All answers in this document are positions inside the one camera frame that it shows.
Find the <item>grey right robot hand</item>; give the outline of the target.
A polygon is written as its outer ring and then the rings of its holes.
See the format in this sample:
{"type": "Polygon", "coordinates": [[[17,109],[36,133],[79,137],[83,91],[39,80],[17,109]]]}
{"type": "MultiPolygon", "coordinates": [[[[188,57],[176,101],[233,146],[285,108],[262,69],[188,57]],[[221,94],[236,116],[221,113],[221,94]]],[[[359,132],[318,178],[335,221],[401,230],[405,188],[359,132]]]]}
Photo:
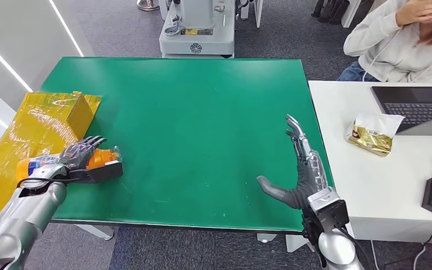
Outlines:
{"type": "Polygon", "coordinates": [[[328,182],[319,153],[310,146],[298,121],[289,114],[285,119],[291,127],[286,130],[286,134],[290,137],[296,153],[296,186],[291,189],[278,187],[262,175],[256,180],[262,191],[270,197],[291,208],[305,209],[309,206],[308,197],[327,188],[328,182]]]}

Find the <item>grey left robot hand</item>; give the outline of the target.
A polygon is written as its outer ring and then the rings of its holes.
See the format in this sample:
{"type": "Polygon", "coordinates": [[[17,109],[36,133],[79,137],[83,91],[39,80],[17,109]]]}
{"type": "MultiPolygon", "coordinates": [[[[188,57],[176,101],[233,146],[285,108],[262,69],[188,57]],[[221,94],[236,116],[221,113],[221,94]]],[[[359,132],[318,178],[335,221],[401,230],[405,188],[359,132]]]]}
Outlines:
{"type": "Polygon", "coordinates": [[[25,178],[49,181],[94,183],[100,168],[113,161],[111,151],[98,147],[107,139],[90,136],[70,144],[59,154],[33,157],[24,166],[25,178]]]}

